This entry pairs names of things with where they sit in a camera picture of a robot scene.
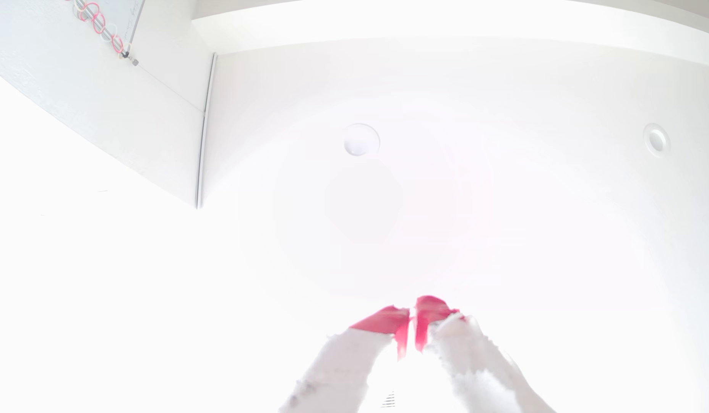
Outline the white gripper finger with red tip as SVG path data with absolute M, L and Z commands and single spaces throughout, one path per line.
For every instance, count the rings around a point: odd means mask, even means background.
M 279 412 L 358 412 L 381 353 L 406 349 L 410 319 L 408 308 L 386 306 L 330 337 Z
M 467 412 L 555 412 L 477 320 L 435 296 L 414 305 L 415 348 L 437 359 Z

